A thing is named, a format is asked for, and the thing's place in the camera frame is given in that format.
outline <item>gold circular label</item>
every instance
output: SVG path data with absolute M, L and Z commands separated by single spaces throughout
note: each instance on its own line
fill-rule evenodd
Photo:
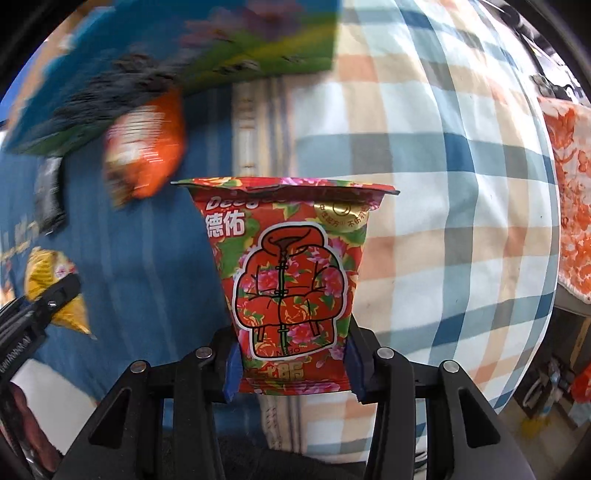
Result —
M 316 202 L 314 209 L 321 223 L 337 232 L 354 232 L 369 219 L 369 206 L 361 203 Z

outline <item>plaid bedsheet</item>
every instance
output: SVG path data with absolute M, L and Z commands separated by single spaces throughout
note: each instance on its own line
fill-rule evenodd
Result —
M 236 85 L 234 172 L 396 185 L 353 311 L 412 361 L 455 359 L 498 411 L 550 318 L 556 174 L 534 89 L 471 0 L 346 0 L 332 72 Z M 353 394 L 261 397 L 269 444 L 367 458 Z M 417 447 L 426 448 L 424 409 Z

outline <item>red snack bag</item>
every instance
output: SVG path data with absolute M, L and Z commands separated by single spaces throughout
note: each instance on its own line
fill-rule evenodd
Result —
M 591 401 L 591 364 L 574 379 L 570 394 L 579 403 Z
M 240 391 L 349 389 L 343 354 L 369 211 L 393 187 L 342 180 L 183 180 L 205 219 L 242 351 Z
M 119 117 L 106 134 L 105 176 L 114 205 L 158 193 L 177 170 L 184 150 L 178 90 Z

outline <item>red jacket drawing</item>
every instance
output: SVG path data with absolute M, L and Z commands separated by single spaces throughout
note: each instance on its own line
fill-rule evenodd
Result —
M 285 358 L 330 346 L 346 276 L 323 232 L 313 224 L 279 224 L 259 246 L 238 278 L 234 304 L 238 322 L 252 329 L 254 354 Z

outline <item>blue fabric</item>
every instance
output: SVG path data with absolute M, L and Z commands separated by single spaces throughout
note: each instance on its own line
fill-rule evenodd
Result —
M 231 173 L 230 102 L 229 87 L 185 100 L 187 154 L 174 179 Z M 204 223 L 189 194 L 166 185 L 153 198 L 115 210 L 103 181 L 103 154 L 99 138 L 63 160 L 67 226 L 38 239 L 27 229 L 28 248 L 9 259 L 17 295 L 34 245 L 63 251 L 78 267 L 96 340 L 50 326 L 37 359 L 97 400 L 134 360 L 151 365 L 179 360 L 229 324 Z M 34 219 L 40 163 L 0 153 L 4 252 L 26 246 L 16 238 L 22 228 L 15 226 Z M 243 397 L 221 409 L 228 414 L 217 416 L 218 431 L 262 439 L 258 401 Z

